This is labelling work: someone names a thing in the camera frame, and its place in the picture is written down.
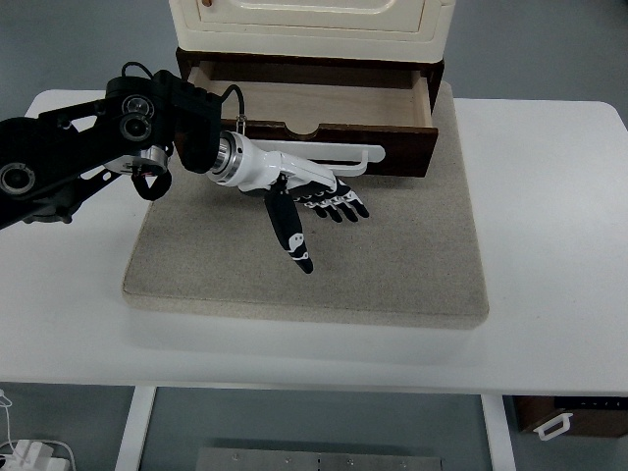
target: table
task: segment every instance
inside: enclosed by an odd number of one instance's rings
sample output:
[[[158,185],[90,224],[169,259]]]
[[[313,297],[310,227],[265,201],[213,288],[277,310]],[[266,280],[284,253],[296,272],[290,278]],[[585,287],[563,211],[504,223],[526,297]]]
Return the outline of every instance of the table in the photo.
[[[29,110],[101,91],[52,90]],[[456,99],[491,312],[473,331],[143,312],[120,282],[147,203],[118,179],[0,235],[5,381],[361,391],[628,391],[628,131],[608,105]]]

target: white robotic hand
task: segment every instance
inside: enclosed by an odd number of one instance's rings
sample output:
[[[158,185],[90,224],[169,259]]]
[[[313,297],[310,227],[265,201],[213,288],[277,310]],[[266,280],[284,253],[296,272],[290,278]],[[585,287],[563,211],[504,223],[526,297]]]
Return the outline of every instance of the white robotic hand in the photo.
[[[261,194],[275,234],[288,255],[305,273],[313,270],[294,201],[320,217],[341,222],[358,220],[369,213],[360,198],[327,167],[280,151],[267,152],[236,132],[221,134],[220,151],[207,172],[212,182],[237,186],[247,194]]]

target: white drawer handle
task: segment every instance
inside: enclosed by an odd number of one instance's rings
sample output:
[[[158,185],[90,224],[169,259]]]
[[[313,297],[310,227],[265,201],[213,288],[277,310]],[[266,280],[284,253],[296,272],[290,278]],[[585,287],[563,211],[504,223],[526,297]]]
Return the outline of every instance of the white drawer handle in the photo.
[[[548,422],[546,422],[545,424],[540,425],[539,427],[534,429],[533,432],[536,432],[537,434],[539,434],[539,438],[544,442],[546,442],[547,440],[551,440],[554,437],[557,437],[560,434],[564,434],[565,432],[569,430],[569,428],[571,427],[571,423],[569,422],[569,417],[572,417],[572,416],[573,416],[572,413],[564,412],[560,415],[557,415],[553,419],[548,420]],[[560,426],[560,428],[546,435],[546,430],[549,430],[551,427],[559,424],[560,422],[562,422],[562,426]]]

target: cabinet door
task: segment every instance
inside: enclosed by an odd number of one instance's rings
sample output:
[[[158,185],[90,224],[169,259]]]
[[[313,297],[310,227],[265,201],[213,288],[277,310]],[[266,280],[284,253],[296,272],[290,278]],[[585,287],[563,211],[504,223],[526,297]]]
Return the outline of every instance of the cabinet door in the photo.
[[[425,0],[197,0],[204,23],[416,32]]]

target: beige mat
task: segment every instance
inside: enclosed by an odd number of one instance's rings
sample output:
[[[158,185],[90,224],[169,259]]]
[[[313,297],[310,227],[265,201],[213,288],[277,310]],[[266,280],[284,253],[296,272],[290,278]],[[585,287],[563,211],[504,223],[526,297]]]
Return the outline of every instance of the beige mat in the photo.
[[[469,329],[488,301],[451,89],[434,111],[439,141],[425,179],[345,179],[371,213],[356,224],[299,206],[314,273],[275,239],[262,199],[217,186],[173,159],[123,284],[139,309],[215,316]]]

